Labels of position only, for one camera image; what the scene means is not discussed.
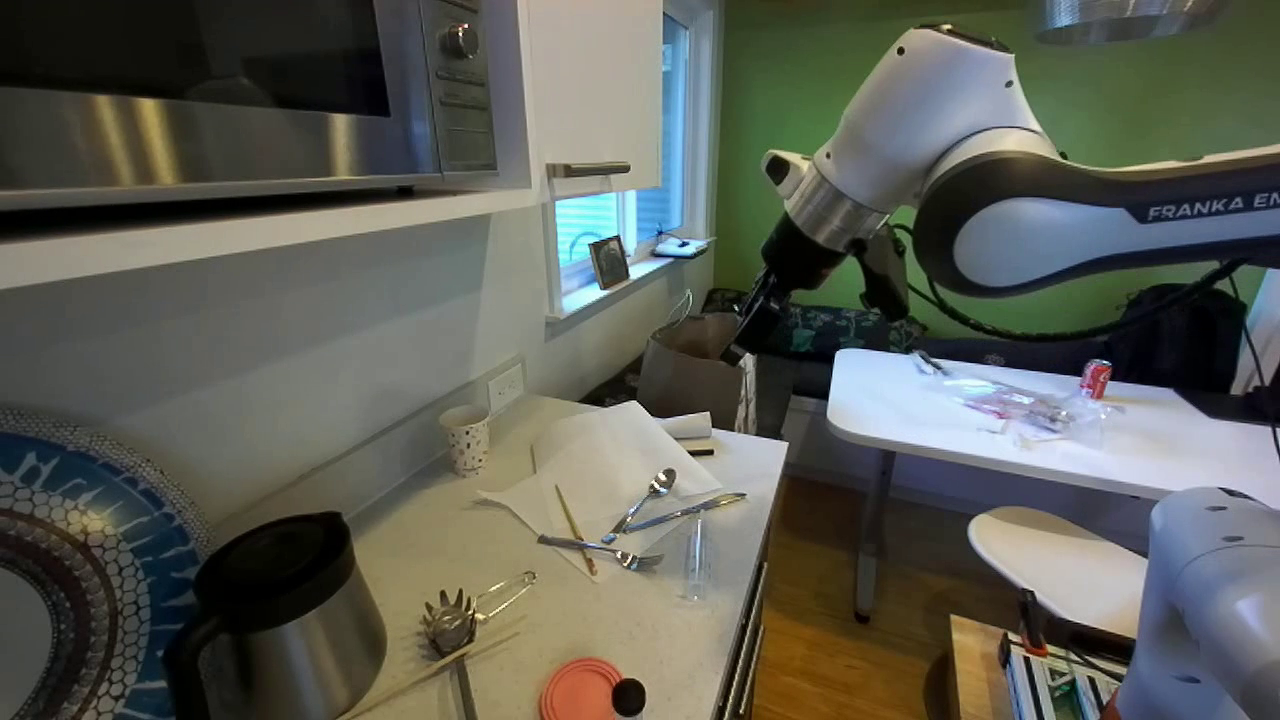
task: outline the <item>cabinet door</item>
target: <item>cabinet door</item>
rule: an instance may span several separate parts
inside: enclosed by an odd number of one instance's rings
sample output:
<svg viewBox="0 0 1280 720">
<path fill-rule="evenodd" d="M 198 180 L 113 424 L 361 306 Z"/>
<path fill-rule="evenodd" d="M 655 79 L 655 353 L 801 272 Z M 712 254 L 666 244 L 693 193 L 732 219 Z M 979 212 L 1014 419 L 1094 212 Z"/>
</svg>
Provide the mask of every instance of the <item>cabinet door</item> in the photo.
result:
<svg viewBox="0 0 1280 720">
<path fill-rule="evenodd" d="M 630 165 L 607 188 L 659 185 L 659 0 L 523 0 L 534 167 Z"/>
</svg>

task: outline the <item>microwave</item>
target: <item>microwave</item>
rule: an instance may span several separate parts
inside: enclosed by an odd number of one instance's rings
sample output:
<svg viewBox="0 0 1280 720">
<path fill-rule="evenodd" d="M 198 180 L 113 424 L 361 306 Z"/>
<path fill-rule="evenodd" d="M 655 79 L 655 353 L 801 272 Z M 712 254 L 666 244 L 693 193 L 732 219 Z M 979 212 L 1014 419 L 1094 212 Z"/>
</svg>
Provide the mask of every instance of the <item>microwave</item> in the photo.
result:
<svg viewBox="0 0 1280 720">
<path fill-rule="evenodd" d="M 0 212 L 495 178 L 481 0 L 10 0 Z"/>
</svg>

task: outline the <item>green wall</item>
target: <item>green wall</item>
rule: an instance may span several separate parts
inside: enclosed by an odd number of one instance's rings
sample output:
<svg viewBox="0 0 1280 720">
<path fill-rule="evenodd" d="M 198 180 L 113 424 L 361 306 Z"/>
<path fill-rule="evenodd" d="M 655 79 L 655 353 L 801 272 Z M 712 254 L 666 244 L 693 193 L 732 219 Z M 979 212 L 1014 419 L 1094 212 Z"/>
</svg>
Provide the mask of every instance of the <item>green wall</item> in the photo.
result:
<svg viewBox="0 0 1280 720">
<path fill-rule="evenodd" d="M 760 244 L 779 218 L 760 162 L 767 149 L 812 153 L 837 127 L 850 97 L 882 51 L 922 20 L 991 35 L 1020 56 L 1025 94 L 1045 134 L 1080 165 L 1189 162 L 1280 145 L 1280 6 L 1234 0 L 1215 28 L 1143 44 L 1057 47 L 1035 44 L 1035 0 L 727 0 L 726 6 L 726 113 L 721 113 L 721 241 L 716 286 L 753 287 Z M 1203 265 L 1106 272 L 1060 287 L 968 302 L 964 313 L 1020 332 L 1060 332 L 1114 319 L 1157 280 L 1191 280 Z M 1243 302 L 1260 272 L 1242 272 Z M 858 307 L 862 272 L 841 265 L 798 306 Z M 911 317 L 959 332 L 928 306 Z"/>
</svg>

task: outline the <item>white chair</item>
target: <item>white chair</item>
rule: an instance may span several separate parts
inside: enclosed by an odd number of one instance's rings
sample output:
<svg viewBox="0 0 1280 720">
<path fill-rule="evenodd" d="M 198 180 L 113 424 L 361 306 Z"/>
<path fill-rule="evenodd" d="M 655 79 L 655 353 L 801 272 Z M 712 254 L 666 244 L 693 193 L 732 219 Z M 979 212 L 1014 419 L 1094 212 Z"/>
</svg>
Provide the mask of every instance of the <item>white chair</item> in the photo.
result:
<svg viewBox="0 0 1280 720">
<path fill-rule="evenodd" d="M 1143 555 L 1063 517 L 1018 506 L 971 517 L 968 545 L 1057 622 L 1137 642 Z"/>
</svg>

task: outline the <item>table leg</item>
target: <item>table leg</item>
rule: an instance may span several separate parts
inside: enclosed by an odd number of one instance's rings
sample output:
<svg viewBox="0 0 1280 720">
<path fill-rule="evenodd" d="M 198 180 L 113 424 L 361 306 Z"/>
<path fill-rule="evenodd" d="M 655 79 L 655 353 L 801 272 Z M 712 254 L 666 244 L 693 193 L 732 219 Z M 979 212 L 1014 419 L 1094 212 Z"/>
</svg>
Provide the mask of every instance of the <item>table leg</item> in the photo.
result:
<svg viewBox="0 0 1280 720">
<path fill-rule="evenodd" d="M 862 547 L 858 547 L 858 583 L 853 583 L 853 615 L 862 623 L 871 622 L 878 612 L 878 578 L 882 578 L 882 555 L 886 555 L 886 502 L 893 493 L 893 464 L 897 452 L 882 452 L 882 470 L 878 470 L 878 488 L 864 506 L 864 525 L 862 525 Z"/>
</svg>

